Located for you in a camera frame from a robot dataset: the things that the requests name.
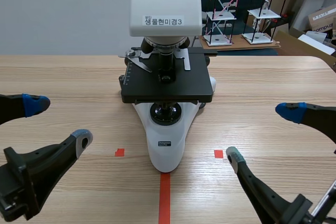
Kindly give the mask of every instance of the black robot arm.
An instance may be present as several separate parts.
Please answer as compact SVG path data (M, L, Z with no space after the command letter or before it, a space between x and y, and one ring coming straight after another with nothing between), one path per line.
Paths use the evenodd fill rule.
M276 112L286 120L319 130L336 143L336 108L282 103L276 107ZM254 176L235 147L228 148L226 155L262 224L336 224L336 219L327 216L336 203L336 181L310 214L311 201L301 194L292 203L281 198Z
M292 203L284 200L254 176L235 147L228 148L226 155L262 224L309 223L311 216L308 209L312 203L303 195L300 194Z
M46 97L0 95L0 124L30 117L48 109ZM40 213L49 194L67 170L92 142L88 130L77 130L60 144L49 145L27 154L4 150L7 164L0 166L0 215L14 221L27 220Z
M336 144L336 107L323 107L314 104L282 103L276 112L284 119L312 127Z

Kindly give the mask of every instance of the microscope label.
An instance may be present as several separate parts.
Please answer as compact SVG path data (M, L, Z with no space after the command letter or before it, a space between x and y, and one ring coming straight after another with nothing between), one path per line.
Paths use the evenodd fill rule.
M142 17L143 26L184 26L184 16L155 16Z
M159 147L170 147L172 142L159 142Z

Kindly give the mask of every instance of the microscope base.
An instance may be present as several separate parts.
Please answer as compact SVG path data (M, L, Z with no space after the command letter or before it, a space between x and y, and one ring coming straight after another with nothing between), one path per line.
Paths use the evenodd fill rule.
M213 91L216 89L216 80L212 77ZM134 105L147 136L148 152L154 167L163 173L169 173L177 168L184 153L185 138L196 117L201 103L179 103L182 108L180 120L171 126L156 124L150 115L153 103Z

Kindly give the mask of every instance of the red tape marker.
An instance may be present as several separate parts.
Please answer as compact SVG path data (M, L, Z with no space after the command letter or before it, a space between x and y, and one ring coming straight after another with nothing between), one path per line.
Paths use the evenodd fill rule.
M115 157L123 157L125 156L125 149L118 149L115 153L114 153Z
M222 150L215 150L215 158L224 158Z
M159 224L170 224L170 173L161 173Z

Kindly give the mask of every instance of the red tape line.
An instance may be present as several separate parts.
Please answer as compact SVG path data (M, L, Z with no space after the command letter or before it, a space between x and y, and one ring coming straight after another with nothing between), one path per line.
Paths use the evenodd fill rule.
M222 150L215 150L215 158L224 158Z
M115 153L114 153L115 157L124 157L125 156L125 149L118 149Z
M170 173L161 173L159 224L170 224Z

